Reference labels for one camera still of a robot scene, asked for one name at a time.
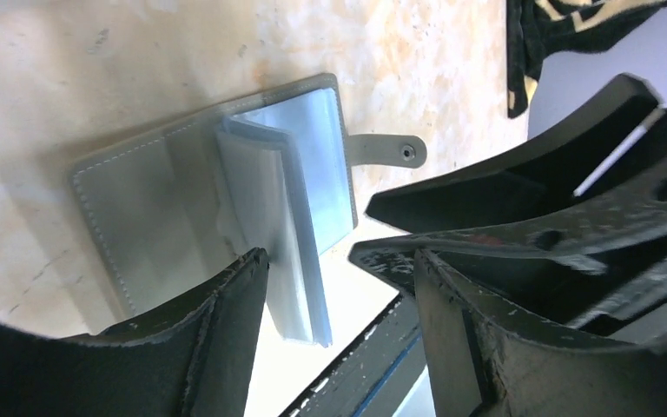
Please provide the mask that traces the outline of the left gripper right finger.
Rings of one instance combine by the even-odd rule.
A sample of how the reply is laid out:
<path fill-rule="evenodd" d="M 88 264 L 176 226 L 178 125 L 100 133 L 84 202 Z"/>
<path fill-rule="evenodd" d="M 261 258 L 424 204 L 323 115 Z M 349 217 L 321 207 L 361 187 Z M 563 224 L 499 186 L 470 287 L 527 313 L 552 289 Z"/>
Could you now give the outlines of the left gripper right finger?
<path fill-rule="evenodd" d="M 561 326 L 415 253 L 415 297 L 439 416 L 667 416 L 667 342 Z"/>

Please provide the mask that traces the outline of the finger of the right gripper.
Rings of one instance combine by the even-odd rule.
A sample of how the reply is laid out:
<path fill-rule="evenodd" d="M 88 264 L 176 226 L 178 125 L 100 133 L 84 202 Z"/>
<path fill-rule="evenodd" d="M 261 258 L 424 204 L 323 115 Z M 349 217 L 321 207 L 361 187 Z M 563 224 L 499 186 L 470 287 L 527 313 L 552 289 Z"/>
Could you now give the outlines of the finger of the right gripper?
<path fill-rule="evenodd" d="M 520 222 L 356 243 L 357 267 L 404 293 L 426 249 L 546 318 L 583 328 L 667 301 L 667 156 L 610 190 Z"/>
<path fill-rule="evenodd" d="M 642 79 L 613 77 L 563 120 L 473 165 L 379 192 L 370 218 L 407 233 L 520 222 L 577 203 L 574 190 L 659 106 Z"/>

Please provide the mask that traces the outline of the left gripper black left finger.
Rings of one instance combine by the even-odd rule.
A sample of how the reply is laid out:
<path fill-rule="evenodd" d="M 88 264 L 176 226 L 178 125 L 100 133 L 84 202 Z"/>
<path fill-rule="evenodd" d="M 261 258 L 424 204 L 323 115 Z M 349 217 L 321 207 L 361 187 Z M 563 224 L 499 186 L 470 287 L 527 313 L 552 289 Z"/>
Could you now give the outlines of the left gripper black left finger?
<path fill-rule="evenodd" d="M 253 248 L 218 275 L 100 334 L 0 323 L 0 416 L 241 416 L 267 292 Z"/>

